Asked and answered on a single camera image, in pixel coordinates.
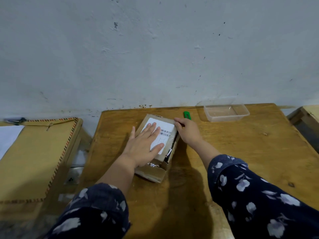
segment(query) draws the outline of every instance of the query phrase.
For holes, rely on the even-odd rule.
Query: sleeve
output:
[[[259,177],[241,159],[219,155],[207,173],[213,201],[235,238],[319,238],[319,212]]]
[[[45,238],[122,238],[129,228],[123,193],[100,183],[78,193]]]

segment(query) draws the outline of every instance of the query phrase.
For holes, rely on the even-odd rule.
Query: forearm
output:
[[[197,152],[197,154],[201,158],[206,170],[208,169],[208,165],[211,162],[211,160],[217,155],[221,154],[210,143],[204,140],[197,141],[196,143],[192,144],[191,147]]]
[[[134,164],[131,159],[121,155],[96,182],[116,186],[126,196],[134,176]]]

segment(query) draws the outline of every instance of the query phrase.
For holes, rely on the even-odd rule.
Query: clear plastic container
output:
[[[237,121],[249,115],[244,104],[236,97],[219,97],[203,100],[198,105],[204,107],[207,119],[210,122]]]

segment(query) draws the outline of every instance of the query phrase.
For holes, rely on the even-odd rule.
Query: cardboard box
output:
[[[138,136],[150,118],[174,124],[175,121],[161,116],[147,114],[141,125],[138,127],[135,136]],[[166,172],[170,169],[171,160],[174,155],[177,142],[179,140],[179,134],[174,126],[172,132],[170,132],[168,141],[163,148],[161,154],[158,154],[150,163],[143,167],[135,169],[135,173],[153,182],[161,183],[165,177]]]

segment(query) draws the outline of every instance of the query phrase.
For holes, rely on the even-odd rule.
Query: white label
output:
[[[157,136],[157,138],[152,142],[151,144],[151,150],[158,144],[163,143],[164,147],[168,141],[169,136],[171,135],[171,132],[174,129],[174,124],[170,124],[167,122],[163,122],[154,118],[149,118],[149,120],[146,122],[145,126],[143,127],[142,131],[146,128],[147,124],[153,124],[153,122],[156,122],[156,128],[160,127],[160,133]]]

